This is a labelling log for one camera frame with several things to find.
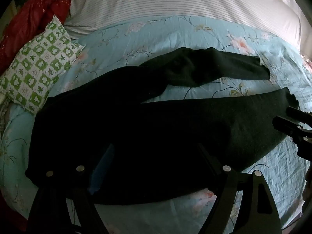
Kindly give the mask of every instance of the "black pants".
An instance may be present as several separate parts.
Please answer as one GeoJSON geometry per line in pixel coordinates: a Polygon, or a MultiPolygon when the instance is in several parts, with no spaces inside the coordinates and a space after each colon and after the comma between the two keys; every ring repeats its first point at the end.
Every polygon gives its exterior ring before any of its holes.
{"type": "Polygon", "coordinates": [[[272,119],[285,116],[288,106],[298,108],[287,88],[142,104],[168,84],[195,87],[222,76],[264,80],[269,70],[257,57],[181,48],[48,98],[35,119],[27,177],[40,186],[52,170],[58,184],[65,185],[64,177],[79,165],[89,166],[90,157],[107,142],[114,142],[116,156],[94,196],[100,203],[156,201],[204,188],[207,173],[191,142],[202,142],[237,171],[247,168],[285,138],[272,119]],[[51,134],[56,136],[43,142],[51,134]]]}

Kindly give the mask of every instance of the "red fabric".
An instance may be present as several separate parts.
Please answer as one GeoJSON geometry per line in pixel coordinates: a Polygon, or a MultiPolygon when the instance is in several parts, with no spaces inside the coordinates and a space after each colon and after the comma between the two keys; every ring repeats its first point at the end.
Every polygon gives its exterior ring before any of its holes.
{"type": "Polygon", "coordinates": [[[51,6],[47,8],[46,13],[43,15],[37,34],[42,33],[45,30],[47,24],[52,21],[53,15],[57,16],[63,25],[65,19],[67,18],[70,6],[71,0],[55,0],[51,6]]]}
{"type": "Polygon", "coordinates": [[[26,231],[27,220],[16,211],[13,211],[5,202],[0,192],[0,219],[9,222],[21,231],[26,231]]]}
{"type": "Polygon", "coordinates": [[[44,31],[53,14],[64,23],[71,0],[28,0],[4,31],[0,43],[0,75],[10,66],[18,51],[44,31]]]}

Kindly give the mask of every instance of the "green and white pillow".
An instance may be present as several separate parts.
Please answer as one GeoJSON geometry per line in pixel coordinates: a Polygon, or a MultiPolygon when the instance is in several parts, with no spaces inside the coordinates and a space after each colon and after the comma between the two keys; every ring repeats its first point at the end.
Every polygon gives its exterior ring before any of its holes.
{"type": "Polygon", "coordinates": [[[54,15],[45,31],[25,44],[0,77],[0,92],[26,111],[36,114],[60,76],[85,46],[72,43],[54,15]]]}

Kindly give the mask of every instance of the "wrinkled sheet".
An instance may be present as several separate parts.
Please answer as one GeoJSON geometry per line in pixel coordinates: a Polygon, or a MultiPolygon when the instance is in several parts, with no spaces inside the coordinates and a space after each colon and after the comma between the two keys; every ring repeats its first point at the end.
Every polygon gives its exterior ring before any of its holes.
{"type": "MultiPolygon", "coordinates": [[[[248,26],[197,16],[145,17],[100,29],[79,39],[79,43],[86,45],[85,49],[54,85],[50,96],[76,88],[115,68],[140,65],[149,58],[179,47],[214,47],[221,51],[259,56],[261,63],[270,69],[270,80],[221,78],[198,88],[168,86],[162,95],[149,101],[246,96],[287,86],[299,101],[301,110],[312,110],[312,75],[296,48],[274,34],[248,26]]],[[[81,113],[77,119],[88,118],[88,115],[81,113]]],[[[7,203],[26,218],[37,190],[25,177],[33,123],[34,117],[30,113],[14,105],[0,148],[1,191],[7,203]]],[[[47,135],[46,143],[59,136],[66,136],[66,130],[47,135]]],[[[258,169],[263,173],[276,202],[282,226],[300,213],[303,204],[302,191],[308,163],[297,156],[296,150],[296,145],[286,138],[263,159],[245,170],[250,173],[258,169]]],[[[215,199],[216,196],[205,189],[158,203],[96,205],[96,208],[110,233],[195,234],[207,218],[215,199]]],[[[241,193],[238,193],[225,233],[233,229],[240,200],[241,193]]],[[[68,207],[72,219],[77,223],[70,200],[68,207]]]]}

